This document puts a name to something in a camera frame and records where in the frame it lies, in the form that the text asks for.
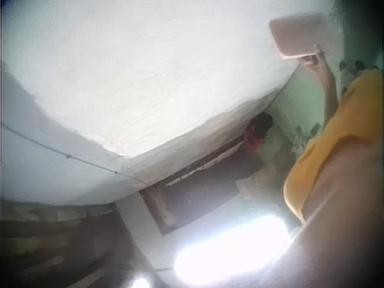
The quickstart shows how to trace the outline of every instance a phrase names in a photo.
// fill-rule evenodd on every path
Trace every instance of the yellow shirt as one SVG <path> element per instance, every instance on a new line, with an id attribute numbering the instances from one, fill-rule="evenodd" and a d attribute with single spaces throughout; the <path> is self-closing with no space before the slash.
<path id="1" fill-rule="evenodd" d="M 288 207 L 304 221 L 302 208 L 334 148 L 351 136 L 369 144 L 382 135 L 383 74 L 381 70 L 368 71 L 352 83 L 322 135 L 310 140 L 289 173 L 284 184 Z"/>

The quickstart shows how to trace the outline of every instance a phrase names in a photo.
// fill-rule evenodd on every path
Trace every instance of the hand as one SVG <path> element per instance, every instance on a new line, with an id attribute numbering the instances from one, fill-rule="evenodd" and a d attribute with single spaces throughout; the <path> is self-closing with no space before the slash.
<path id="1" fill-rule="evenodd" d="M 328 66 L 321 48 L 315 45 L 315 50 L 316 55 L 299 58 L 299 63 L 312 73 L 325 89 L 329 89 L 335 83 L 335 76 Z"/>

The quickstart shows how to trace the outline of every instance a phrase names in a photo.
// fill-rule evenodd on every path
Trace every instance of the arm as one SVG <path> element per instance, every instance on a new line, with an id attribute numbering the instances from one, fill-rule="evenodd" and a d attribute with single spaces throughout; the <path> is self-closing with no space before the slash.
<path id="1" fill-rule="evenodd" d="M 328 121 L 335 115 L 338 107 L 336 81 L 328 63 L 326 62 L 324 53 L 319 46 L 316 46 L 316 56 L 306 56 L 299 59 L 299 63 L 311 72 L 322 84 L 325 93 L 325 111 L 323 130 Z"/>
<path id="2" fill-rule="evenodd" d="M 335 112 L 338 107 L 335 77 L 333 77 L 330 82 L 324 83 L 323 89 L 325 93 L 324 123 L 323 123 L 323 131 L 324 131 L 329 120 L 335 115 Z"/>

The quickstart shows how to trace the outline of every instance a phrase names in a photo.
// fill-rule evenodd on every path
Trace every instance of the wall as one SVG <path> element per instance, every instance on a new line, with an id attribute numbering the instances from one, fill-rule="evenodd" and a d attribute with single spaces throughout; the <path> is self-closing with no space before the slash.
<path id="1" fill-rule="evenodd" d="M 296 67 L 273 17 L 333 1 L 9 1 L 2 9 L 8 199 L 109 203 L 242 133 Z M 76 161 L 72 155 L 106 167 Z"/>
<path id="2" fill-rule="evenodd" d="M 382 20 L 380 8 L 375 1 L 337 1 L 329 19 L 338 43 L 333 51 L 326 53 L 327 62 L 335 75 L 337 92 L 341 91 L 339 62 L 343 59 L 354 68 L 361 60 L 367 68 L 377 65 L 383 68 Z M 316 123 L 323 124 L 324 93 L 320 83 L 299 67 L 290 82 L 280 92 L 269 112 L 289 139 L 293 139 L 297 126 L 310 134 Z"/>
<path id="3" fill-rule="evenodd" d="M 172 267 L 177 253 L 190 244 L 255 219 L 258 215 L 267 212 L 281 213 L 281 216 L 285 217 L 285 211 L 276 206 L 278 203 L 272 203 L 271 206 L 268 204 L 255 205 L 254 202 L 246 200 L 238 194 L 235 181 L 249 177 L 261 167 L 263 167 L 263 163 L 260 159 L 250 158 L 246 150 L 240 149 L 207 170 L 195 173 L 171 187 L 166 187 L 163 191 L 164 194 L 167 192 L 182 194 L 178 196 L 176 204 L 180 204 L 181 199 L 185 200 L 188 197 L 193 202 L 195 200 L 192 195 L 193 191 L 195 191 L 195 197 L 196 195 L 198 197 L 197 202 L 204 201 L 204 199 L 208 202 L 210 197 L 214 197 L 216 193 L 232 195 L 232 198 L 219 207 L 211 208 L 204 216 L 166 235 L 160 233 L 140 195 L 128 196 L 117 201 L 116 204 L 136 245 L 154 269 Z M 173 271 L 159 272 L 159 276 L 170 287 L 185 287 L 179 282 Z"/>

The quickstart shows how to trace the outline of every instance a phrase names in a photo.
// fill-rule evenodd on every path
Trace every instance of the dark hair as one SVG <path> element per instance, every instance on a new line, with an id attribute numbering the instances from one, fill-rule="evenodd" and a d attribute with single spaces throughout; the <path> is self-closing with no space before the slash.
<path id="1" fill-rule="evenodd" d="M 268 113 L 262 112 L 250 121 L 247 126 L 247 131 L 256 139 L 263 139 L 273 124 L 274 120 L 272 116 Z"/>

